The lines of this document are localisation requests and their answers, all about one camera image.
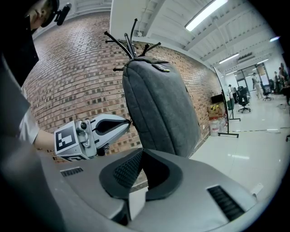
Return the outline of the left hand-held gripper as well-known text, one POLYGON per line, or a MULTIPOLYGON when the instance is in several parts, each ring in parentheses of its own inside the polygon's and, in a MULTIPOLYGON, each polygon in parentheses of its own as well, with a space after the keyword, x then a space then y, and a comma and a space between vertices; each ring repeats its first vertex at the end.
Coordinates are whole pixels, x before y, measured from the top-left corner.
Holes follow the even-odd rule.
POLYGON ((97 149, 118 140, 130 124, 130 120, 112 114, 71 121, 54 132, 55 154, 69 162, 92 159, 97 149))

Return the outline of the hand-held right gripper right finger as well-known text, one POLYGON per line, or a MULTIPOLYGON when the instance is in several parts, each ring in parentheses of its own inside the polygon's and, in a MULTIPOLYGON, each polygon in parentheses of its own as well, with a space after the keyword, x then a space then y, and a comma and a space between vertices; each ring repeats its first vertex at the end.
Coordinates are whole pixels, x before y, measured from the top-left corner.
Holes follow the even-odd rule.
POLYGON ((165 152, 154 154, 183 172, 180 186, 165 199, 148 201, 128 224, 135 232, 240 232, 257 200, 214 167, 165 152))

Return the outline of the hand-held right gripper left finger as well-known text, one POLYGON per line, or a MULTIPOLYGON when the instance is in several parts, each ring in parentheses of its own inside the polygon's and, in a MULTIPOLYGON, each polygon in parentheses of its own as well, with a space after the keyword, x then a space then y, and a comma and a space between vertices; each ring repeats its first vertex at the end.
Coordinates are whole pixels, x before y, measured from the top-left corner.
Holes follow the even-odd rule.
POLYGON ((131 149, 116 155, 91 160, 55 164, 42 157, 49 177, 56 175, 90 208, 108 219, 135 218, 145 206, 145 187, 136 189, 143 175, 142 149, 131 149))

